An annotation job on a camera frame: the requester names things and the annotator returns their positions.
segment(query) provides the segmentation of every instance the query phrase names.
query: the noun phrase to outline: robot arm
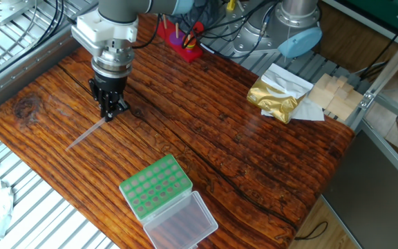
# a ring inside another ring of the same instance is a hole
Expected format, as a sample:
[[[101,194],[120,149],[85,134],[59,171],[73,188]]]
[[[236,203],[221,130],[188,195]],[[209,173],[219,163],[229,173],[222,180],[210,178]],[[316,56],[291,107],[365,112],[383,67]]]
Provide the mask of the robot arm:
[[[97,10],[77,18],[72,35],[93,56],[95,77],[89,84],[105,121],[129,108],[123,92],[132,69],[138,14],[179,15],[192,6],[193,0],[99,0]]]

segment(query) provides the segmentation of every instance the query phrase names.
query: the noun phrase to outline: transparent box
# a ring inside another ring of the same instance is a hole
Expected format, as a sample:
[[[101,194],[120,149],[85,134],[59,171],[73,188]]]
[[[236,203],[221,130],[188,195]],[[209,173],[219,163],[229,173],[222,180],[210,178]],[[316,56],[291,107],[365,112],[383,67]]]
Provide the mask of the transparent box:
[[[120,190],[157,249],[191,249],[218,229],[172,155],[130,177]]]

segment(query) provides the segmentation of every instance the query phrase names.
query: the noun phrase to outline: wooden table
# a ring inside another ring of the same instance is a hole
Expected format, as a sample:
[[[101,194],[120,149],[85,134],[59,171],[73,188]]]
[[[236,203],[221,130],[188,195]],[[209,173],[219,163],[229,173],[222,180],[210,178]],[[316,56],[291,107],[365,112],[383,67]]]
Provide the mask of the wooden table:
[[[155,19],[140,17],[140,40]],[[257,76],[168,46],[137,50],[128,111],[69,151],[99,117],[83,48],[0,106],[0,139],[121,248],[151,248],[118,186],[173,154],[219,223],[201,248],[286,248],[354,137],[325,122],[285,125],[246,101]]]

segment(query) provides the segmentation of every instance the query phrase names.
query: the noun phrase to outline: green panel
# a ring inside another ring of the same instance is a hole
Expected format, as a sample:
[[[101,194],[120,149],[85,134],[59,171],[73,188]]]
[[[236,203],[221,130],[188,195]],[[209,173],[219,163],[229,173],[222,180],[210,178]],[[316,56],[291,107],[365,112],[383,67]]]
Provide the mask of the green panel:
[[[337,0],[349,3],[398,30],[398,0]]]
[[[139,220],[192,187],[193,183],[171,154],[120,185],[125,199]]]

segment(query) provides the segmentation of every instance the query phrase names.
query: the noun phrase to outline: gold foil bag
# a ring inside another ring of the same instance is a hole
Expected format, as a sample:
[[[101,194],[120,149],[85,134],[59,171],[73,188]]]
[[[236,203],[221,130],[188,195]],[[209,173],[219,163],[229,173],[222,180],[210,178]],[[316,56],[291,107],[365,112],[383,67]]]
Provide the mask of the gold foil bag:
[[[270,86],[259,78],[248,92],[247,100],[278,120],[289,123],[293,112],[305,95],[296,99]]]

